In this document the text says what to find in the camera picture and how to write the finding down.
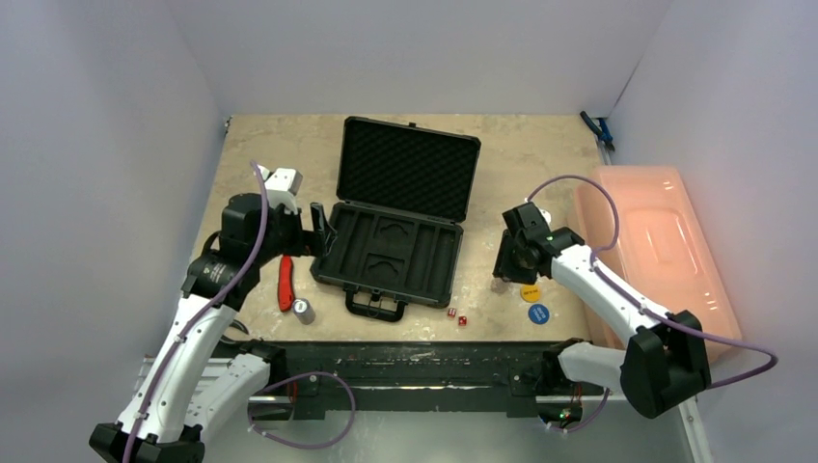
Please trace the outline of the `pink translucent plastic bin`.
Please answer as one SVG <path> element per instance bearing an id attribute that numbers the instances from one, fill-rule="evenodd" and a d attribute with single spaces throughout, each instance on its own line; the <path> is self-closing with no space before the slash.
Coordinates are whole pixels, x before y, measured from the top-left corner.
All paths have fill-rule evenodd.
<path id="1" fill-rule="evenodd" d="M 694 314 L 705 332 L 743 335 L 678 171 L 600 166 L 579 182 L 568 226 L 609 269 L 674 313 Z"/>

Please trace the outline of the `blue handled pliers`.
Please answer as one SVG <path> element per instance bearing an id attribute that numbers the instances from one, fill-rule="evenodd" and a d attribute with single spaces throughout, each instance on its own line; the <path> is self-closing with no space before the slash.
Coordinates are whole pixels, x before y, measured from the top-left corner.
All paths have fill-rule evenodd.
<path id="1" fill-rule="evenodd" d="M 592 118 L 586 111 L 581 111 L 579 116 L 586 127 L 594 134 L 597 141 L 601 142 L 606 150 L 615 151 L 614 138 L 605 118 Z"/>

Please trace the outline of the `black poker set case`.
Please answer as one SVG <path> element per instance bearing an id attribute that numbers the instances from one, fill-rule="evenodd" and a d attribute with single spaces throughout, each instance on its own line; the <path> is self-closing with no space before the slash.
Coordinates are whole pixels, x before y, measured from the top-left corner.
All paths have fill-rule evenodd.
<path id="1" fill-rule="evenodd" d="M 400 321 L 410 304 L 446 307 L 480 149 L 476 136 L 348 117 L 329 218 L 338 237 L 314 279 L 380 321 Z"/>

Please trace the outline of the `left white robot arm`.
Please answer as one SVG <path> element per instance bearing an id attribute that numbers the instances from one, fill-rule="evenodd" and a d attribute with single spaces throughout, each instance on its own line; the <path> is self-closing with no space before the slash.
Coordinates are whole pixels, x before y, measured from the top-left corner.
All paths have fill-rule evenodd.
<path id="1" fill-rule="evenodd" d="M 241 343 L 227 369 L 200 381 L 235 322 L 260 270 L 279 256 L 323 257 L 335 238 L 324 207 L 310 205 L 304 230 L 293 195 L 232 197 L 217 249 L 204 248 L 188 267 L 173 325 L 142 385 L 114 422 L 98 424 L 89 445 L 106 462 L 201 462 L 214 437 L 251 395 L 287 384 L 286 352 L 262 340 Z"/>

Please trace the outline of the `blue dealer button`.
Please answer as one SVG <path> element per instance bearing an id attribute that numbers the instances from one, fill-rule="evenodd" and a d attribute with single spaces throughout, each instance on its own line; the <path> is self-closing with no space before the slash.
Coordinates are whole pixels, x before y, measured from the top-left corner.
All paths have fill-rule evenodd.
<path id="1" fill-rule="evenodd" d="M 542 304 L 532 304 L 528 309 L 528 318 L 534 324 L 544 325 L 550 320 L 550 312 Z"/>

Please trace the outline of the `yellow dealer button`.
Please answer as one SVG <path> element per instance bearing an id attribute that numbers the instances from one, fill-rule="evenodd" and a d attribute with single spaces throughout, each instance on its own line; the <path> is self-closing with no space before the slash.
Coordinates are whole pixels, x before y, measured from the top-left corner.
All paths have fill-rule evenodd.
<path id="1" fill-rule="evenodd" d="M 520 297 L 527 303 L 534 304 L 541 299 L 541 289 L 539 285 L 523 285 L 520 286 Z"/>

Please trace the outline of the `red black folding knife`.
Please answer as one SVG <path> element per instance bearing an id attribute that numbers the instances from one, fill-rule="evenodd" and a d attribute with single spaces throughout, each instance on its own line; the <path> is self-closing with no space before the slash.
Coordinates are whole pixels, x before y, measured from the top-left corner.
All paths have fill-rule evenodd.
<path id="1" fill-rule="evenodd" d="M 293 285 L 293 260 L 291 256 L 284 255 L 280 259 L 279 279 L 277 285 L 278 307 L 282 313 L 291 310 L 296 299 Z"/>

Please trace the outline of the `purple poker chip stack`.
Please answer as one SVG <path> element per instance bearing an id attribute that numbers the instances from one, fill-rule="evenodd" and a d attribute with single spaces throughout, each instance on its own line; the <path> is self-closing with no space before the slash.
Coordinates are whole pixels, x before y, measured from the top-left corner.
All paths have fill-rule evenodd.
<path id="1" fill-rule="evenodd" d="M 307 299 L 295 299 L 291 305 L 291 311 L 296 319 L 304 325 L 310 325 L 315 321 L 316 314 L 314 308 Z"/>

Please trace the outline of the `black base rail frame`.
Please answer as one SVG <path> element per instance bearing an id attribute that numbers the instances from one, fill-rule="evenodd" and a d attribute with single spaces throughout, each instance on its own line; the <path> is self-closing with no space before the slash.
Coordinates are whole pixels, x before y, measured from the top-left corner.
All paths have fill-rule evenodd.
<path id="1" fill-rule="evenodd" d="M 252 409 L 263 421 L 322 420 L 330 411 L 504 413 L 576 422 L 601 386 L 571 383 L 547 362 L 551 341 L 261 341 L 219 344 L 197 390 L 241 354 L 272 360 Z M 296 376 L 292 385 L 282 380 Z"/>

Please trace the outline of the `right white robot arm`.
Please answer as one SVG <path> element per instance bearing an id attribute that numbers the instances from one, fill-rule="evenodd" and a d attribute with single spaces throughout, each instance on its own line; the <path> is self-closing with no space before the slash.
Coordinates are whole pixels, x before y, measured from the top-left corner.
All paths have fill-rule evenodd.
<path id="1" fill-rule="evenodd" d="M 563 393 L 577 382 L 625 396 L 654 419 L 707 390 L 711 369 L 702 325 L 690 312 L 670 313 L 632 288 L 567 227 L 553 230 L 524 203 L 503 214 L 505 228 L 494 277 L 532 285 L 555 281 L 577 295 L 619 338 L 620 349 L 569 340 L 544 363 L 541 378 Z"/>

